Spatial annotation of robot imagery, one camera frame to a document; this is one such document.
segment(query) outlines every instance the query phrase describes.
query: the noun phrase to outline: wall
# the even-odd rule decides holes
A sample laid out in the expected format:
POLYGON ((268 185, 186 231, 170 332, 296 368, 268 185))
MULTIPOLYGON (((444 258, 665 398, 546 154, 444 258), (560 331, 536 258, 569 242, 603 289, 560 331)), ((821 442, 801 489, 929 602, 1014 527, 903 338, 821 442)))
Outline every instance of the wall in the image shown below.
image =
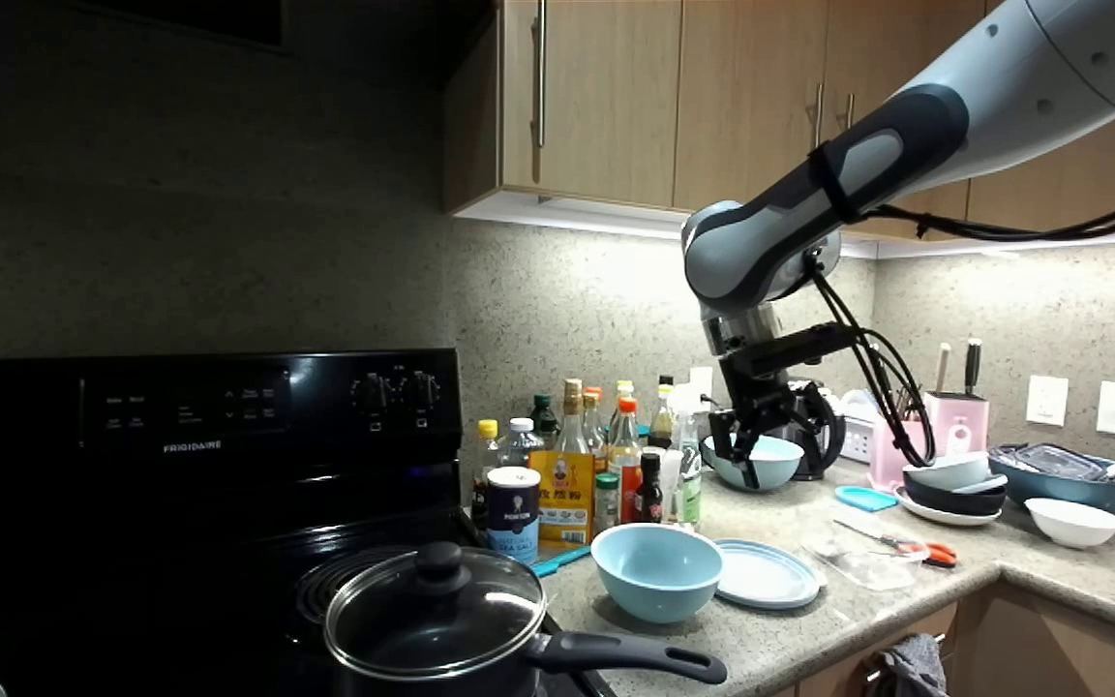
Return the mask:
POLYGON ((990 442, 1060 442, 1115 457, 1097 433, 1100 381, 1115 381, 1115 249, 994 253, 960 258, 892 258, 875 275, 875 325, 898 340, 923 384, 936 381, 936 350, 985 340, 990 442), (1027 381, 1067 377, 1063 427, 1027 421, 1027 381))
POLYGON ((676 242, 432 209, 437 5, 296 0, 275 52, 0 0, 0 355, 454 345, 463 421, 711 365, 676 242))

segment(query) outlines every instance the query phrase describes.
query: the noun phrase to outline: white plate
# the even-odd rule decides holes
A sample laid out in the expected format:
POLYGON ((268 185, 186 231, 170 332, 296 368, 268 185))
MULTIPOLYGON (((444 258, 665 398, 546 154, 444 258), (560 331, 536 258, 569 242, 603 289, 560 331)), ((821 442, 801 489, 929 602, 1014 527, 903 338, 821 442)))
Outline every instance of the white plate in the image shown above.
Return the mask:
POLYGON ((723 537, 715 547, 723 557, 715 598, 732 603, 799 611, 813 603, 825 590, 825 577, 785 550, 738 537, 723 537))
POLYGON ((915 520, 942 524, 942 527, 990 527, 1005 513, 1005 509, 998 509, 990 515, 960 515, 960 513, 925 509, 925 502, 911 498, 907 492, 898 498, 915 520))

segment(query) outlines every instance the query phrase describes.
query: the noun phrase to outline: granite countertop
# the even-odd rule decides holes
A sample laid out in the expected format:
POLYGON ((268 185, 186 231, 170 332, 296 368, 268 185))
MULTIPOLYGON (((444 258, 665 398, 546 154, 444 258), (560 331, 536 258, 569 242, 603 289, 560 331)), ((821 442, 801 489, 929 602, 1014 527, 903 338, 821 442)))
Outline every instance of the granite countertop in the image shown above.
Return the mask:
MULTIPOLYGON (((711 602, 689 622, 649 626, 609 602, 596 562, 586 557, 546 577, 552 620, 560 630, 644 634, 723 660, 727 682, 715 691, 696 684, 702 695, 785 691, 870 639, 994 582, 1027 584, 1115 622, 1115 537, 1100 550, 1063 550, 1041 537, 1012 502, 998 524, 977 529, 934 527, 892 509, 879 515, 892 529, 942 537, 960 553, 958 569, 907 566, 892 557, 888 547, 831 524, 831 515, 843 513, 843 502, 831 498, 841 484, 867 484, 867 467, 841 462, 825 480, 801 480, 770 497, 743 497, 706 475, 702 535, 746 537, 809 557, 825 577, 825 598, 804 611, 750 611, 711 602), (830 537, 843 550, 841 562, 817 557, 830 537)), ((692 695, 692 682, 656 671, 603 671, 599 678, 614 695, 692 695)))

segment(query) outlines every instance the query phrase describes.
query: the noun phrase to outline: pan handle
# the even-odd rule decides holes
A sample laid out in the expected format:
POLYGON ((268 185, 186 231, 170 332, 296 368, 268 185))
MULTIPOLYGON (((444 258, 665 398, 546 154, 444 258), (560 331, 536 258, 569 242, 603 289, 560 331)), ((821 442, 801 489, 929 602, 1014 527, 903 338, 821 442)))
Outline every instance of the pan handle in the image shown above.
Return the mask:
POLYGON ((720 684, 727 678, 723 662, 711 655, 588 630, 536 634, 524 655, 551 674, 638 666, 708 684, 720 684))

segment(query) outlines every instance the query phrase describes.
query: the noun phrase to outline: black stove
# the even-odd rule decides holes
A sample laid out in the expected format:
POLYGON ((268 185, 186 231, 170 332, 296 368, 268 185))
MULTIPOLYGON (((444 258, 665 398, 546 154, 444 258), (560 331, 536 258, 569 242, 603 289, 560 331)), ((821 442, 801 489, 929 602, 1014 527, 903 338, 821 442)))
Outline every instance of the black stove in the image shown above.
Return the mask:
POLYGON ((357 695, 326 602, 476 542, 457 447, 449 350, 0 359, 0 695, 357 695))

